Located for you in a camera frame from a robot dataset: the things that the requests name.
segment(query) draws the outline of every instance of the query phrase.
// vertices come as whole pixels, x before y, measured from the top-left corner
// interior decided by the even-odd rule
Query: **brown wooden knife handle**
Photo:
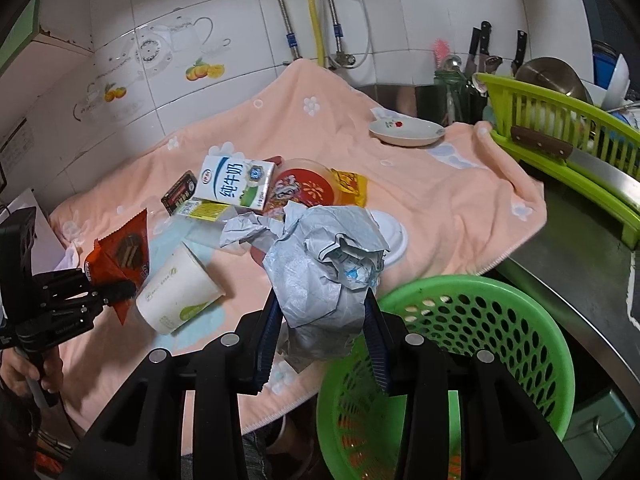
[[[566,160],[574,150],[574,147],[564,140],[522,126],[511,127],[511,140],[525,148],[539,150],[562,160]]]

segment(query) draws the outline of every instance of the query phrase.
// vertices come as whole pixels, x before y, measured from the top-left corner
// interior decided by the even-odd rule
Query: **yellow hose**
[[[314,37],[316,38],[316,54],[318,54],[318,65],[324,66],[324,42],[322,41],[322,28],[320,20],[318,20],[318,11],[316,10],[316,0],[309,1],[309,16],[311,17],[311,25],[314,29]]]

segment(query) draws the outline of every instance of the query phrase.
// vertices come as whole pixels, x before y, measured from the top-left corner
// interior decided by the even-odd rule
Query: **pink blanket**
[[[254,99],[167,137],[91,191],[67,200],[52,214],[52,225],[84,259],[95,238],[121,227],[184,171],[198,173],[209,147],[228,140],[251,158],[309,158],[369,179],[367,206],[391,213],[409,234],[408,250],[383,272],[379,294],[421,276],[481,273],[544,225],[542,188],[492,141],[487,123],[454,124],[428,149],[398,148],[370,136],[374,106],[338,76],[299,60]],[[81,427],[91,425],[154,346],[174,353],[202,348],[233,330],[242,314],[262,308],[270,283],[249,254],[213,251],[207,268],[228,294],[173,339],[159,340],[135,309],[124,327],[106,309],[94,330],[62,345],[63,397]],[[297,375],[278,360],[263,392],[239,400],[243,432],[312,396],[322,372],[315,364]],[[184,452],[191,449],[192,409],[190,401]]]

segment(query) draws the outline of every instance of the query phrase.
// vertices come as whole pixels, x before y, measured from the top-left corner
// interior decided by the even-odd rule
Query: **stainless steel countertop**
[[[634,253],[620,241],[620,224],[571,189],[543,180],[545,227],[497,270],[584,346],[640,415],[640,331],[627,315]]]

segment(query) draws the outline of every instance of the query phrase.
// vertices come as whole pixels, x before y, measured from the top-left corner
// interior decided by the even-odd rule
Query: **white plastic lid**
[[[371,209],[369,212],[380,227],[380,232],[391,249],[385,255],[385,267],[388,267],[396,263],[404,255],[409,243],[409,235],[404,226],[389,213]]]

